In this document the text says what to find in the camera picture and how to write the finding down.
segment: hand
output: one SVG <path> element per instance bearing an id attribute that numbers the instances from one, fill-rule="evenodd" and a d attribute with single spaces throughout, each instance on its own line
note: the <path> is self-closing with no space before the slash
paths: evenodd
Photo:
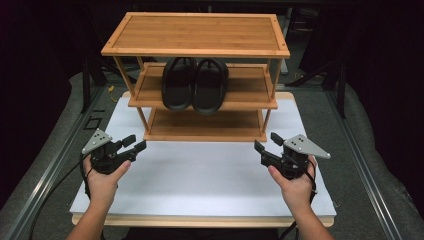
<path id="1" fill-rule="evenodd" d="M 313 156 L 309 156 L 308 159 L 313 163 L 313 165 L 308 165 L 308 172 L 314 177 L 314 166 L 316 166 L 317 163 Z M 294 217 L 302 214 L 302 212 L 311 211 L 309 201 L 312 191 L 312 182 L 305 174 L 300 178 L 288 180 L 273 166 L 269 166 L 268 171 L 275 182 L 280 186 L 284 201 Z"/>
<path id="2" fill-rule="evenodd" d="M 92 169 L 90 157 L 88 155 L 84 159 L 84 169 L 88 173 L 87 181 L 91 194 L 90 205 L 108 210 L 113 203 L 118 180 L 128 171 L 131 162 L 129 160 L 123 162 L 113 173 L 106 175 Z"/>

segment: wooden shoe rack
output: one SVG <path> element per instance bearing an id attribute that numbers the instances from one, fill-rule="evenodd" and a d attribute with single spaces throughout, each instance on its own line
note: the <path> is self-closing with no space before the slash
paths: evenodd
<path id="1" fill-rule="evenodd" d="M 273 14 L 139 13 L 125 15 L 102 49 L 113 56 L 138 110 L 144 139 L 164 141 L 266 141 L 266 127 L 275 98 L 281 61 L 290 57 Z M 191 107 L 170 111 L 162 103 L 165 63 L 143 62 L 143 56 L 267 59 L 264 64 L 228 63 L 224 103 L 212 115 Z M 121 57 L 136 57 L 141 68 L 132 84 Z M 269 68 L 276 59 L 275 78 Z M 142 108 L 151 108 L 146 119 Z"/>

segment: slipper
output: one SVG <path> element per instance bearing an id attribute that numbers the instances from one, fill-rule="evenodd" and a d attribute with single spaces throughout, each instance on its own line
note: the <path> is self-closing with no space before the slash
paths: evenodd
<path id="1" fill-rule="evenodd" d="M 227 91 L 227 65 L 219 60 L 203 59 L 196 68 L 194 81 L 194 110 L 205 115 L 217 112 Z"/>
<path id="2" fill-rule="evenodd" d="M 169 60 L 162 75 L 162 102 L 170 110 L 181 111 L 191 104 L 196 60 L 177 57 Z"/>

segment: white platform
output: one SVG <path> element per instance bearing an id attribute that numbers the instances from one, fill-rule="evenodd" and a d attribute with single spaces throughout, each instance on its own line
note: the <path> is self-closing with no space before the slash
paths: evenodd
<path id="1" fill-rule="evenodd" d="M 119 100 L 105 132 L 114 138 L 113 141 L 136 134 L 138 143 L 143 137 L 143 125 L 136 109 L 127 107 L 127 103 L 128 98 Z M 306 135 L 295 101 L 279 99 L 278 106 L 278 110 L 271 113 L 268 138 L 271 132 L 283 138 Z M 143 111 L 148 117 L 150 110 Z M 282 151 L 271 140 L 263 144 L 276 155 Z M 336 212 L 319 169 L 316 182 L 318 194 L 312 207 L 319 217 L 332 219 Z M 89 199 L 82 184 L 70 209 L 74 214 L 74 223 L 85 212 L 88 204 Z M 119 219 L 290 219 L 291 213 L 282 199 L 280 188 L 266 167 L 260 164 L 260 155 L 254 150 L 253 142 L 149 141 L 147 149 L 140 152 L 130 170 L 120 180 L 109 217 L 114 221 L 107 221 L 106 224 L 143 225 L 136 221 L 125 224 L 119 222 Z M 178 223 L 171 225 L 184 226 Z"/>

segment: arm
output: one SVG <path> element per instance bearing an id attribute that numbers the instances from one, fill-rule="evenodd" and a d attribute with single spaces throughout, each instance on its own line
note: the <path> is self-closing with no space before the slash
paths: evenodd
<path id="1" fill-rule="evenodd" d="M 310 156 L 309 160 L 316 165 L 313 157 Z M 273 166 L 269 166 L 268 171 L 280 186 L 284 201 L 297 223 L 302 238 L 334 239 L 312 210 L 309 202 L 312 191 L 311 180 L 305 174 L 298 179 L 288 180 Z M 314 175 L 312 164 L 309 164 L 308 172 L 311 176 Z"/>
<path id="2" fill-rule="evenodd" d="M 105 175 L 91 169 L 90 156 L 84 159 L 85 172 L 89 173 L 87 179 L 91 193 L 90 204 L 67 239 L 100 239 L 106 215 L 115 197 L 118 180 L 130 166 L 131 162 L 125 161 L 115 172 Z"/>

